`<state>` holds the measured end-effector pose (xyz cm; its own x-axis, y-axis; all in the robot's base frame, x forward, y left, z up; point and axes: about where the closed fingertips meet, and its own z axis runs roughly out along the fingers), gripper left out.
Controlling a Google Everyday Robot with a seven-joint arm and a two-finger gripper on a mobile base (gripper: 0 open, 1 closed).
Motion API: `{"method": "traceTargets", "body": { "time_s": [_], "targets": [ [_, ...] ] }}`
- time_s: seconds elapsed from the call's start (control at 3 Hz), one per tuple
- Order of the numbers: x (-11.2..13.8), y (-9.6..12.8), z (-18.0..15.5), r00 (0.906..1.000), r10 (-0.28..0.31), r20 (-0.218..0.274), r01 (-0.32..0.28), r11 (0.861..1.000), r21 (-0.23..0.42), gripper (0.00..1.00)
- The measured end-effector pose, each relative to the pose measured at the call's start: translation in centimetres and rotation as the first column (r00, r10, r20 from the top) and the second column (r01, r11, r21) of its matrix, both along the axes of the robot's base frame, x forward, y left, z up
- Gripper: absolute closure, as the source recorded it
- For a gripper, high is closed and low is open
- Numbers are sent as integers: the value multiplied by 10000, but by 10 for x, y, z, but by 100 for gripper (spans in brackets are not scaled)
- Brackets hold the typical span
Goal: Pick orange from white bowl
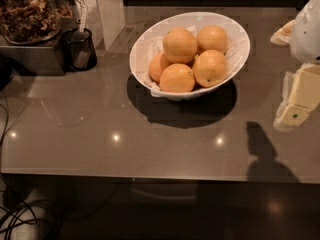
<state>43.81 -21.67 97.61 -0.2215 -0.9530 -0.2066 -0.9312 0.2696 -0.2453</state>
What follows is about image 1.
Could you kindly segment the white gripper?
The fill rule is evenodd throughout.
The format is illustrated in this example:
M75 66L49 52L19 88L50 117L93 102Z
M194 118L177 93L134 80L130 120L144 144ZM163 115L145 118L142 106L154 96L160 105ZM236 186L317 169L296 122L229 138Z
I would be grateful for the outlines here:
M291 55L304 63L295 73L285 74L282 102L273 122L276 130L289 132L301 126L320 104L320 0L309 0L295 21L279 28L270 42L290 43Z

